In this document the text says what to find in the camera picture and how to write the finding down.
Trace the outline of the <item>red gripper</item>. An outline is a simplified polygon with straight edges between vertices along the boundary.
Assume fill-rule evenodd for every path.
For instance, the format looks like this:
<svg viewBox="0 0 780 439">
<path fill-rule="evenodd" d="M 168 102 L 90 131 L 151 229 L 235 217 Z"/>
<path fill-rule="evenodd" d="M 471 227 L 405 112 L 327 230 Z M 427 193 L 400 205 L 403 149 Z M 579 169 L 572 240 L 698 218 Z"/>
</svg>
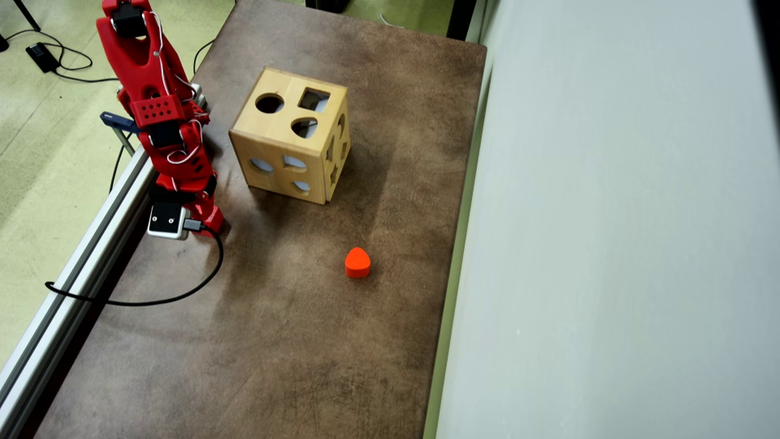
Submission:
<svg viewBox="0 0 780 439">
<path fill-rule="evenodd" d="M 193 204 L 198 214 L 211 214 L 215 207 L 213 197 L 216 187 L 215 173 L 206 179 L 183 182 L 159 173 L 149 188 L 149 197 L 152 202 Z"/>
</svg>

